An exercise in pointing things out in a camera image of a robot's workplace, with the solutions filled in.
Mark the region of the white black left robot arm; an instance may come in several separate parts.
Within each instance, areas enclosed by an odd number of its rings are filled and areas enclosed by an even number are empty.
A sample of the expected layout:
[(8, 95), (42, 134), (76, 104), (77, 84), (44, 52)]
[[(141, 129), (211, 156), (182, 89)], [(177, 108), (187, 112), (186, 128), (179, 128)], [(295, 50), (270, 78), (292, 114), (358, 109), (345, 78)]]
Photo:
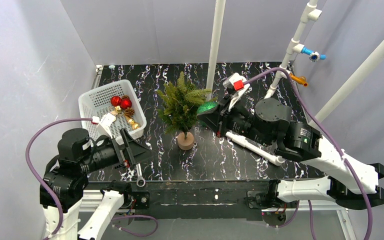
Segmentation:
[(144, 198), (133, 192), (130, 183), (114, 180), (100, 190), (101, 202), (86, 224), (78, 228), (80, 206), (89, 183), (88, 174), (110, 166), (126, 169), (136, 167), (140, 173), (140, 164), (153, 158), (153, 152), (136, 142), (126, 129), (120, 130), (120, 133), (122, 144), (105, 135), (93, 140), (83, 128), (63, 133), (57, 145), (58, 155), (51, 160), (58, 166), (48, 168), (43, 176), (44, 182), (60, 201), (62, 210), (58, 209), (46, 189), (40, 188), (39, 200), (48, 234), (46, 239), (99, 240), (118, 209), (127, 208), (130, 214), (140, 199)]

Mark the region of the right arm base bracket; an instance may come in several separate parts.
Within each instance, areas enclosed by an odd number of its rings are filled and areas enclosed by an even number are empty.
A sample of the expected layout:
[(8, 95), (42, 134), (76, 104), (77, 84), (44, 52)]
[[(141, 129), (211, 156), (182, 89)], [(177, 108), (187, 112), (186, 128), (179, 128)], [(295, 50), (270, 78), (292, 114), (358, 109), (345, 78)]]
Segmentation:
[(263, 220), (272, 227), (280, 227), (286, 223), (288, 204), (269, 193), (251, 190), (246, 193), (245, 202), (250, 209), (260, 210)]

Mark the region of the green glitter bauble ornament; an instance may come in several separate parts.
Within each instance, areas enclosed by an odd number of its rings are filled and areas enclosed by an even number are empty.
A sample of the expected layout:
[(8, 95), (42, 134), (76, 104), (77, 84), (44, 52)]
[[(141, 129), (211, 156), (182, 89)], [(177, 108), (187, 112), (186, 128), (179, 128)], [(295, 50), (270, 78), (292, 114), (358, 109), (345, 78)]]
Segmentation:
[(201, 114), (213, 108), (216, 108), (218, 104), (215, 101), (206, 101), (202, 105), (200, 105), (197, 109), (197, 114)]

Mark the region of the brown pine cone ornament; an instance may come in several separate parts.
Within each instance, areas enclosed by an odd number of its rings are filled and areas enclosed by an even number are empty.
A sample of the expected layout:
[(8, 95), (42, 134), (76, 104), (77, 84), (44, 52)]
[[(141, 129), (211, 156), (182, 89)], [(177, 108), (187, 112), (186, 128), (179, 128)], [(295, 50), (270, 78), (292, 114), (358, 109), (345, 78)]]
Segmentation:
[(135, 114), (135, 110), (132, 107), (128, 107), (123, 111), (125, 117), (133, 118)]

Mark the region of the small green christmas tree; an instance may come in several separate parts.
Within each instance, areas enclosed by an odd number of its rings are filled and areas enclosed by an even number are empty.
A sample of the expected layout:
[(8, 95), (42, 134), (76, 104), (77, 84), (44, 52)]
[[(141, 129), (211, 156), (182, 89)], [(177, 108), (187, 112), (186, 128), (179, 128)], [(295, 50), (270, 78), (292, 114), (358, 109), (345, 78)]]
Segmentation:
[(195, 137), (191, 129), (198, 121), (199, 107), (207, 101), (212, 90), (197, 88), (182, 71), (175, 83), (165, 83), (164, 90), (158, 89), (156, 93), (162, 99), (162, 108), (157, 113), (165, 124), (165, 133), (178, 133), (176, 141), (179, 148), (185, 151), (192, 149)]

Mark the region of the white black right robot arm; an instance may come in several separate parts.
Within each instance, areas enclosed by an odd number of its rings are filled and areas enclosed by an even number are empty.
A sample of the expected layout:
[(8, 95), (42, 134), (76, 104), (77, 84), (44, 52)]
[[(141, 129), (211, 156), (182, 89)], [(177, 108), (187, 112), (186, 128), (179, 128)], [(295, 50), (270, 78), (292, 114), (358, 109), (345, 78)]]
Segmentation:
[(320, 131), (305, 122), (292, 120), (292, 109), (273, 98), (257, 102), (254, 111), (241, 103), (231, 105), (231, 97), (206, 102), (197, 118), (218, 137), (246, 139), (258, 144), (275, 144), (274, 157), (316, 168), (325, 176), (313, 180), (271, 180), (268, 189), (249, 197), (262, 209), (299, 200), (325, 200), (352, 210), (384, 205), (384, 177), (380, 163), (364, 164), (346, 153), (339, 153)]

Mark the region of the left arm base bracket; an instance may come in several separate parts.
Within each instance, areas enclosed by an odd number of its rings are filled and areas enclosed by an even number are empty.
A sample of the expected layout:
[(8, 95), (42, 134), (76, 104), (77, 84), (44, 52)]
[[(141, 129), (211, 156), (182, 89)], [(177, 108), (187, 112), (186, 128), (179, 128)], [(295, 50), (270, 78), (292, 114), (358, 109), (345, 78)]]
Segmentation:
[(115, 214), (115, 217), (133, 216), (136, 214), (136, 210), (147, 210), (149, 208), (150, 193), (133, 188), (129, 182), (114, 180), (107, 189), (123, 193), (124, 203)]

